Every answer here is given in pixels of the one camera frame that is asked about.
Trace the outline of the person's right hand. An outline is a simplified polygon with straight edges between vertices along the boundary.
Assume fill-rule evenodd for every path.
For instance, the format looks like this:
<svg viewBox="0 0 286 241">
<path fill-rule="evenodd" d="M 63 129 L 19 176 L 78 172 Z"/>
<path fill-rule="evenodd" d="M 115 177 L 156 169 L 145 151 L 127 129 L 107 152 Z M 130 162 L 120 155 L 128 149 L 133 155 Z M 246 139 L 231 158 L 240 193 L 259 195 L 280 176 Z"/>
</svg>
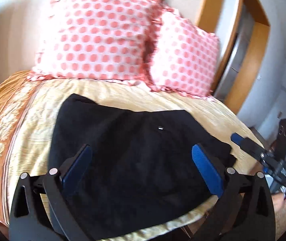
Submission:
<svg viewBox="0 0 286 241">
<path fill-rule="evenodd" d="M 272 202 L 276 220 L 276 240 L 278 240 L 286 231 L 286 199 L 284 199 L 284 194 L 273 194 Z"/>
</svg>

